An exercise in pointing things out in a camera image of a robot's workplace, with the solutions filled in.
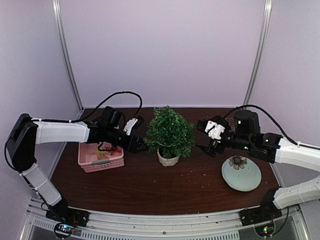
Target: artificial plant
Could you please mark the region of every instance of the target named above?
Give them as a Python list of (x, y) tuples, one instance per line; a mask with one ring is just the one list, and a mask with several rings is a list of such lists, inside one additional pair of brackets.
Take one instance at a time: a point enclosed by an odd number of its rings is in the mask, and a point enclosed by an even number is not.
[(154, 109), (147, 137), (144, 140), (149, 151), (157, 151), (162, 157), (171, 159), (176, 156), (190, 156), (194, 143), (194, 125), (169, 106)]

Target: red object in basket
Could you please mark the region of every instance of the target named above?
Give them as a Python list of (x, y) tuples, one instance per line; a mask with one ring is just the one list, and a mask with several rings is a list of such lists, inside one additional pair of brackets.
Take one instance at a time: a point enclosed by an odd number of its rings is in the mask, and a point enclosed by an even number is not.
[[(111, 147), (111, 144), (107, 142), (104, 142), (103, 145)], [(93, 153), (98, 146), (99, 144), (96, 143), (79, 144), (78, 164), (86, 173), (118, 168), (125, 165), (124, 150), (121, 147), (117, 147), (117, 150), (110, 152), (109, 158), (98, 160), (98, 156)]]

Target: round plate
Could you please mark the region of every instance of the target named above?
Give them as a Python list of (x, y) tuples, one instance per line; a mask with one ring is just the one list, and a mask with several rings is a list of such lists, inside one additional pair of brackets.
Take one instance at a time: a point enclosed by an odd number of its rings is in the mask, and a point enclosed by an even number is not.
[(233, 156), (229, 157), (222, 165), (222, 177), (231, 188), (241, 192), (249, 192), (259, 186), (261, 182), (261, 171), (249, 158), (243, 156), (241, 156), (241, 158), (246, 159), (247, 162), (242, 165), (244, 168), (231, 166), (229, 161), (233, 159)]

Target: brown flower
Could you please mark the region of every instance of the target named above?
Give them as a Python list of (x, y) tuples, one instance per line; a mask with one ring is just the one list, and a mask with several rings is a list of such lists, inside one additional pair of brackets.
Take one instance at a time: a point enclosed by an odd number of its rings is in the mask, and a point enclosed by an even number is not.
[(230, 167), (233, 166), (235, 170), (244, 169), (247, 163), (247, 158), (244, 156), (232, 156), (229, 160)]

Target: wooden tabletop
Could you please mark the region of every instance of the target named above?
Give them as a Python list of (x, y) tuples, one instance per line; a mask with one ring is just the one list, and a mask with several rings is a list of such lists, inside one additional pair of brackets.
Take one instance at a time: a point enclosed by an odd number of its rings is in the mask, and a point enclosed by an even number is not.
[[(198, 120), (223, 115), (228, 108), (175, 108), (185, 119)], [(127, 120), (135, 108), (122, 108)], [(98, 110), (92, 117), (98, 117)], [(142, 108), (145, 122), (133, 134), (145, 137), (152, 108)], [(194, 128), (196, 144), (207, 145), (209, 138)], [(85, 173), (78, 165), (78, 143), (68, 143), (52, 177), (53, 184), (68, 200), (71, 207), (121, 214), (175, 215), (213, 213), (248, 208), (260, 204), (269, 189), (278, 187), (267, 162), (252, 159), (260, 168), (262, 181), (250, 192), (230, 188), (221, 174), (224, 161), (238, 150), (226, 149), (214, 158), (193, 147), (191, 157), (180, 159), (171, 167), (162, 166), (156, 153), (124, 152), (125, 166)]]

